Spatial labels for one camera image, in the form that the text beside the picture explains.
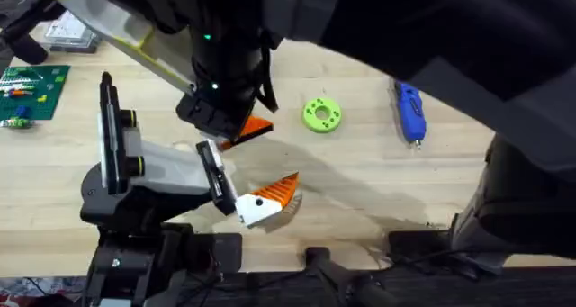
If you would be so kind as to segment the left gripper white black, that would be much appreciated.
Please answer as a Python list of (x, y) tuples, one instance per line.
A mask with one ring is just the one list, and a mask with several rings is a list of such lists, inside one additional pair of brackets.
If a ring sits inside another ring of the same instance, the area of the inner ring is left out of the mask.
[(182, 150), (144, 140), (139, 127), (128, 129), (123, 136), (127, 153), (140, 157), (144, 169), (143, 175), (133, 176), (129, 184), (158, 195), (159, 206), (176, 215), (212, 203), (225, 215), (236, 212), (241, 223), (252, 228), (286, 210), (300, 183), (295, 172), (238, 196), (213, 139), (204, 138)]

